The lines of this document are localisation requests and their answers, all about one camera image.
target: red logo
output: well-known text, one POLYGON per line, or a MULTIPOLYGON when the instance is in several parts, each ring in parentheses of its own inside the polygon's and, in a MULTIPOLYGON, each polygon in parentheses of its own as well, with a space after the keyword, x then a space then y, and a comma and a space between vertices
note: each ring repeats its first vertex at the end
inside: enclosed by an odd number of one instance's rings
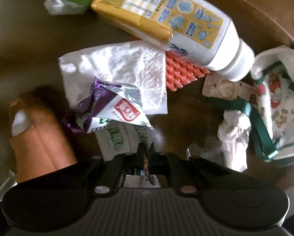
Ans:
POLYGON ((123 119, 128 122, 135 120, 140 115, 140 112, 135 106, 125 98, 120 100, 114 108, 122 115, 123 119))

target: snack wrapper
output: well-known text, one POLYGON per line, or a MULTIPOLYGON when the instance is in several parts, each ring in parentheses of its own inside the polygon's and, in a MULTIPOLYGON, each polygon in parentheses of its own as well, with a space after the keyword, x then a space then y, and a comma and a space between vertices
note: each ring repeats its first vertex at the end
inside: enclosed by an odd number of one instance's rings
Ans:
POLYGON ((202 93, 206 97, 225 100, 242 98, 257 107, 257 95, 254 86, 241 81, 229 81, 215 72, 206 76, 202 93))
POLYGON ((136 153, 143 143, 148 150, 152 142, 152 130, 148 127, 111 121, 104 130, 95 132, 104 160, 124 153, 136 153))
POLYGON ((142 110, 137 87, 95 77, 89 97, 70 109, 63 123, 73 132, 91 133, 104 129, 112 120, 153 128, 142 110))

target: white bottle cap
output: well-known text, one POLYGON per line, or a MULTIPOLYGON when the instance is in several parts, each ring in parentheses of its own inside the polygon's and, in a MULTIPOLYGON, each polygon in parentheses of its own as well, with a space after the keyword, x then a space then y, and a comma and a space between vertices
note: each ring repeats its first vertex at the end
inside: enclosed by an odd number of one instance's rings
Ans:
POLYGON ((240 38, 239 49, 233 60, 224 69, 217 71, 229 81, 243 79, 254 63, 253 50, 240 38))

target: green label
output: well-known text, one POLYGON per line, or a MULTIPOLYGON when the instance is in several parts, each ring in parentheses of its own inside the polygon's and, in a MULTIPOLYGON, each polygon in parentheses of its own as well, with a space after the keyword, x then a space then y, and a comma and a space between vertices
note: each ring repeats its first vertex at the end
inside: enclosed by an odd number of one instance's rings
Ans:
POLYGON ((134 125, 134 129, 140 137, 140 142, 147 145, 147 131, 144 127, 134 125))
POLYGON ((120 146, 124 144, 123 136, 121 130, 117 126, 108 128, 110 133, 110 139, 113 144, 114 150, 117 150, 120 146))

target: candy wrapper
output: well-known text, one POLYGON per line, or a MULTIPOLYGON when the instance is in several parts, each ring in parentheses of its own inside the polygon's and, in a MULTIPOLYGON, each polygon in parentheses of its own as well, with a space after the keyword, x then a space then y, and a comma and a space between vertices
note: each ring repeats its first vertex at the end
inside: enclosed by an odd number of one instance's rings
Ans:
POLYGON ((206 76, 202 93, 206 97, 225 100, 242 98, 257 106, 256 91, 253 86, 241 81, 229 81, 215 72, 211 72, 206 76))
POLYGON ((91 133, 104 129, 112 120, 153 128, 142 110, 137 87, 95 77, 89 97, 70 109, 63 123, 73 132, 91 133))

